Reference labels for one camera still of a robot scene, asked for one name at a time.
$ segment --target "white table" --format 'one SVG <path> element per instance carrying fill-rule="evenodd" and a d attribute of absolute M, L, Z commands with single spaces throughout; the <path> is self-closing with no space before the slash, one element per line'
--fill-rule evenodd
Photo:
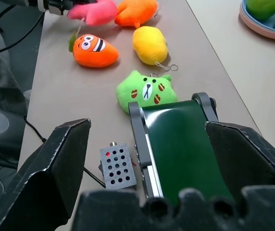
<path fill-rule="evenodd" d="M 180 100 L 189 100 L 195 92 L 207 92 L 217 101 L 220 121 L 258 130 L 246 109 L 247 106 L 262 134 L 266 134 L 266 138 L 275 143 L 275 139 L 271 140 L 275 137 L 275 121 L 272 126 L 268 126 L 267 121 L 271 120 L 271 115 L 265 115 L 265 112 L 275 115 L 275 98 L 271 98 L 272 91 L 275 95 L 275 84 L 271 86 L 275 77 L 275 43 L 256 36 L 239 24 L 234 8 L 237 6 L 238 9 L 240 2 L 220 0 L 226 1 L 226 7 L 234 10 L 233 13 L 226 13 L 225 9 L 214 5 L 210 0 L 209 4 L 205 1 L 188 1 L 211 43 L 185 0 L 160 0 L 159 16 L 147 23 L 148 26 L 156 26 L 162 31 L 169 46 L 170 64 L 179 66 L 178 71 L 170 74 Z M 69 21 L 65 16 L 46 13 L 28 120 L 47 138 L 56 126 L 64 122 L 90 118 L 92 128 L 85 166 L 100 176 L 99 150 L 112 141 L 128 143 L 133 160 L 136 161 L 129 118 L 117 105 L 116 86 L 134 69 L 145 75 L 152 72 L 162 74 L 163 71 L 147 66 L 138 59 L 132 48 L 133 29 L 114 28 L 115 25 L 84 27 L 81 34 L 94 34 L 114 45 L 120 53 L 118 64 L 104 69 L 79 66 L 68 52 L 67 44 L 77 24 L 78 22 Z M 224 35 L 220 37 L 216 34 L 215 28 L 220 29 Z M 246 46 L 252 55 L 260 54 L 258 61 L 252 63 L 252 57 L 243 54 Z M 272 58 L 264 58 L 266 54 L 273 55 L 272 62 Z M 19 167 L 40 145 L 40 139 L 26 126 Z M 138 193 L 143 195 L 139 169 L 136 167 L 135 171 Z M 84 174 L 80 191 L 93 189 L 101 187 Z M 69 229 L 70 223 L 58 230 Z"/>

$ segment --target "bear face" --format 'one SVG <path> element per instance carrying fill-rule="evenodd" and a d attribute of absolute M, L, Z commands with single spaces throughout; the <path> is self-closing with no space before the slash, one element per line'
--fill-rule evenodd
<path fill-rule="evenodd" d="M 148 77 L 133 71 L 116 89 L 116 97 L 122 109 L 128 113 L 128 103 L 137 102 L 140 107 L 177 102 L 171 86 L 171 76 Z"/>

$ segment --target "orange carrot plush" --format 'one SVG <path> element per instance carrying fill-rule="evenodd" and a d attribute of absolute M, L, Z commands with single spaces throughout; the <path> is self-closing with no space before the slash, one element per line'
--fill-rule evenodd
<path fill-rule="evenodd" d="M 117 49 L 94 35 L 82 35 L 73 47 L 74 59 L 83 66 L 105 67 L 118 58 Z"/>
<path fill-rule="evenodd" d="M 156 0 L 124 0 L 117 7 L 115 23 L 139 28 L 153 17 L 157 8 Z"/>

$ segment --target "green apple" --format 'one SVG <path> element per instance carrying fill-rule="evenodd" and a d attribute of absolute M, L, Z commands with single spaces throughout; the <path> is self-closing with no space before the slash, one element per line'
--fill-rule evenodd
<path fill-rule="evenodd" d="M 257 20 L 266 20 L 275 14 L 275 0 L 248 0 L 249 14 Z"/>

